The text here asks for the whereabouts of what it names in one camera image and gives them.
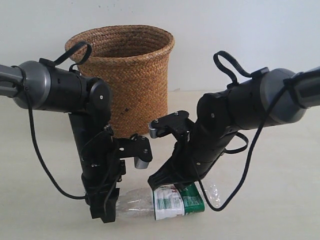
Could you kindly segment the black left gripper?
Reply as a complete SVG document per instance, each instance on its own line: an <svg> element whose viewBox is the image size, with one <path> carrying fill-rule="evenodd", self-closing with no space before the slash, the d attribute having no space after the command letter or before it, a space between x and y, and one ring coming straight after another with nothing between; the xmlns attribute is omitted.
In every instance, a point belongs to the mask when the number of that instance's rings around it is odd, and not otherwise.
<svg viewBox="0 0 320 240"><path fill-rule="evenodd" d="M116 187L121 167L119 140L109 125L111 115L72 112L68 114L82 169L81 180L92 219L103 223L116 220Z"/></svg>

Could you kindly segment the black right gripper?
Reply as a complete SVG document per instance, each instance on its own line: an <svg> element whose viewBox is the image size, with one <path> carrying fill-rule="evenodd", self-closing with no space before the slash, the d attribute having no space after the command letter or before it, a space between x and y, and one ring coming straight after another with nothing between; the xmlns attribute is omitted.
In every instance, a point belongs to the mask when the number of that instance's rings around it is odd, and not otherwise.
<svg viewBox="0 0 320 240"><path fill-rule="evenodd" d="M229 123L215 121L204 123L197 120L175 157L170 157L154 174L148 177L152 190L161 186L188 186L203 179L227 145L238 133Z"/></svg>

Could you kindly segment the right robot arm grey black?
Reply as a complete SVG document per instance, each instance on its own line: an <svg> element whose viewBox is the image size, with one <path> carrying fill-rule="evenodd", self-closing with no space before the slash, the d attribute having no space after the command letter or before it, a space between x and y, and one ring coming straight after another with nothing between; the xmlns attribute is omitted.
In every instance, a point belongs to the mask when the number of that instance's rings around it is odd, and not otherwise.
<svg viewBox="0 0 320 240"><path fill-rule="evenodd" d="M179 110L149 124L153 139L171 134L176 143L171 157L148 178L148 184L155 190L203 179L241 130L292 124L319 104L318 68L299 73L285 68L258 70L245 82L205 93L197 102L196 121Z"/></svg>

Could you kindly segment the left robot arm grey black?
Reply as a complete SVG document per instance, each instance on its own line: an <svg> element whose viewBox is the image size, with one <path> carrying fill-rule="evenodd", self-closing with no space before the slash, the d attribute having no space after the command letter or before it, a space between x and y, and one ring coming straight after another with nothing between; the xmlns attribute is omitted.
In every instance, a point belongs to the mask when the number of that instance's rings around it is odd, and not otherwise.
<svg viewBox="0 0 320 240"><path fill-rule="evenodd" d="M0 94L20 108L66 113L82 168L81 180L91 217L116 219L121 176L119 141L110 126L112 91L98 77L83 76L52 63L26 61L0 67Z"/></svg>

